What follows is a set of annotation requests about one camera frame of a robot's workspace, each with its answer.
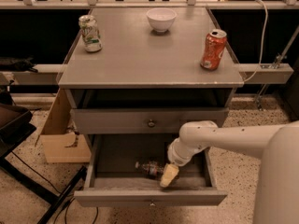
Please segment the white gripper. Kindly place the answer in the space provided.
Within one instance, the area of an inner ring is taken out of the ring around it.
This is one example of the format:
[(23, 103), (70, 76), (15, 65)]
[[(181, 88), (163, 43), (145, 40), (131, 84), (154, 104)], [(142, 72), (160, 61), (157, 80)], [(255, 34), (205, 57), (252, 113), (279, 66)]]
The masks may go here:
[(199, 152), (200, 149), (198, 147), (188, 147), (179, 138), (176, 138), (168, 147), (167, 158), (172, 164), (167, 163), (165, 165), (160, 186), (162, 188), (168, 187), (178, 175), (178, 166), (186, 165)]

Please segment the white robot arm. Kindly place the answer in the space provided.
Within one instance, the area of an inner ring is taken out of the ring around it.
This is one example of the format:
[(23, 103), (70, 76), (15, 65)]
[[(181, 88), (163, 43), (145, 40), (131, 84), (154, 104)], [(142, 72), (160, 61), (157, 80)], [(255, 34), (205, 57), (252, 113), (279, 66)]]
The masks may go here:
[(167, 150), (160, 186), (166, 188), (179, 168), (208, 147), (240, 152), (261, 161), (253, 224), (299, 224), (299, 122), (220, 128), (187, 122)]

